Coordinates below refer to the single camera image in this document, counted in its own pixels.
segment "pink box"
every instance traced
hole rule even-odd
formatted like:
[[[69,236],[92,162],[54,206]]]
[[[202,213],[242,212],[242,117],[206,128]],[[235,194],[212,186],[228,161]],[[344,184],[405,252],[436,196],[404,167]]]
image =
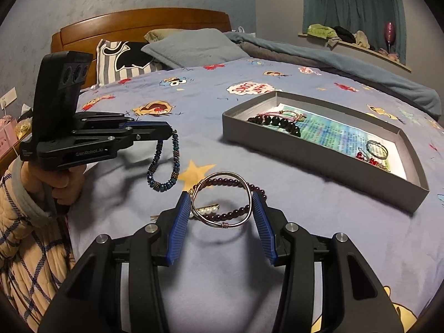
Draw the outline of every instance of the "pink box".
[[[15,127],[17,120],[11,120],[0,130],[0,157],[2,157],[18,141]]]

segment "blue gripper pad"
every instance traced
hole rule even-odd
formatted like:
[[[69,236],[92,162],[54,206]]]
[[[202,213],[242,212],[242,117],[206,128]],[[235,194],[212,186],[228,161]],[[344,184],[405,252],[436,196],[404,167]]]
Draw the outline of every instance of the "blue gripper pad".
[[[176,219],[168,237],[168,251],[166,253],[166,261],[169,266],[179,258],[180,250],[185,238],[186,226],[191,212],[191,196],[187,192],[183,192],[176,209],[178,210]]]
[[[274,242],[273,229],[270,226],[265,209],[267,206],[261,204],[259,195],[253,192],[253,217],[256,227],[259,232],[259,238],[261,239],[262,249],[265,256],[269,259],[270,263],[274,265],[278,258],[276,253],[276,246]]]

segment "wall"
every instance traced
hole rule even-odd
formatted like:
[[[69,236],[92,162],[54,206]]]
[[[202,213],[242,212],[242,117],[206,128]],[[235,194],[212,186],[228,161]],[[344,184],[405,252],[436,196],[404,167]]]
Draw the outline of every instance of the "wall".
[[[17,101],[7,112],[32,106],[43,56],[51,36],[63,26],[97,15],[144,7],[192,7],[226,12],[233,28],[255,31],[255,0],[17,0],[0,26],[0,96],[16,86]]]
[[[365,52],[337,45],[335,52],[378,65],[435,89],[444,102],[444,33],[423,0],[403,0],[407,27],[406,65],[402,68]],[[327,49],[319,40],[298,37],[302,31],[304,0],[256,0],[256,34],[263,39]]]

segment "striped pillow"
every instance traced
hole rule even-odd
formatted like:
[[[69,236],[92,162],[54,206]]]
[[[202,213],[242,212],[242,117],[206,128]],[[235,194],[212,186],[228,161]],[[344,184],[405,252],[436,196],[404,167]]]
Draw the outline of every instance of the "striped pillow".
[[[110,42],[102,39],[97,45],[96,87],[165,70],[154,57],[141,51],[145,45],[145,42]]]

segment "gray cuff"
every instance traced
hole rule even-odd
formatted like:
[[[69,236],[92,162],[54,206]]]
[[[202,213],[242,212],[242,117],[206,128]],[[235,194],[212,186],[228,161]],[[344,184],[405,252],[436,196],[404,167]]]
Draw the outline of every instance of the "gray cuff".
[[[36,202],[30,197],[29,193],[23,187],[21,170],[23,161],[20,158],[16,158],[12,163],[12,191],[21,209],[30,219],[41,220],[42,218],[50,218],[50,212],[45,212],[40,208]]]

